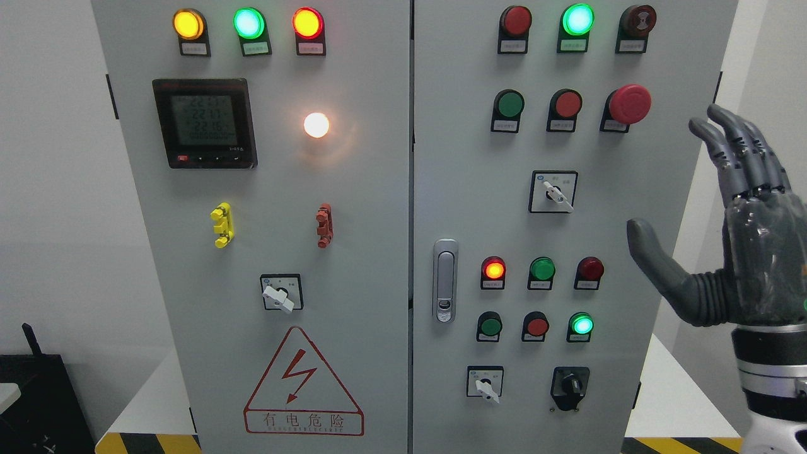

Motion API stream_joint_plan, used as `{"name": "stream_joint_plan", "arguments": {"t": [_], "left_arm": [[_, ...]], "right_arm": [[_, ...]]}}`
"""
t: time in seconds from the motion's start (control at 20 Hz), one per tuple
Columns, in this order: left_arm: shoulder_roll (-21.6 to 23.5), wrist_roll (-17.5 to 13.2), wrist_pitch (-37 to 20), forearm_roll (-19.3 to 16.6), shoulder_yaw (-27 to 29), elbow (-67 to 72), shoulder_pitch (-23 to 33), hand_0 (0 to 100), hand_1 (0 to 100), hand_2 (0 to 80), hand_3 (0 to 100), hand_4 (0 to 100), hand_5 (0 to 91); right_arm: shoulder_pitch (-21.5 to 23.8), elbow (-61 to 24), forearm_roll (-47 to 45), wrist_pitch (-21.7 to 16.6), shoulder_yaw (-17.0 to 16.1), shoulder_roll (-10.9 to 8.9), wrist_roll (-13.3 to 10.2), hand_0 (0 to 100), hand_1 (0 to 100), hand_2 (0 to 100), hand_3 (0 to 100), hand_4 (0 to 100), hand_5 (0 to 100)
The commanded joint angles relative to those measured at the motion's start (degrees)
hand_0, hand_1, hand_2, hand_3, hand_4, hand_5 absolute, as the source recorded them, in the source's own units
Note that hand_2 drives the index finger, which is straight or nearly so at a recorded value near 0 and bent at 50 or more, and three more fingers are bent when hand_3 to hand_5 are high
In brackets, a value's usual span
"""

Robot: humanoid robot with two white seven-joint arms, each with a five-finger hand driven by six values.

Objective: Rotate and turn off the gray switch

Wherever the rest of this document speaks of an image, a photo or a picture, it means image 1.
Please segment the gray robotic hand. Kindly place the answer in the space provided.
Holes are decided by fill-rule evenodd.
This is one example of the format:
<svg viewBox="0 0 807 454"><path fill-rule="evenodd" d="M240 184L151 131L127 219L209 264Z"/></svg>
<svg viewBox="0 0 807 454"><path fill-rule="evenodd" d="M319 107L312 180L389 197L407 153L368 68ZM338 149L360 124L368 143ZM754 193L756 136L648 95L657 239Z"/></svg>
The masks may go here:
<svg viewBox="0 0 807 454"><path fill-rule="evenodd" d="M805 323L805 203L763 133L717 104L690 132L706 144L723 198L721 269L683 270L645 219L627 222L629 253L673 311L694 327Z"/></svg>

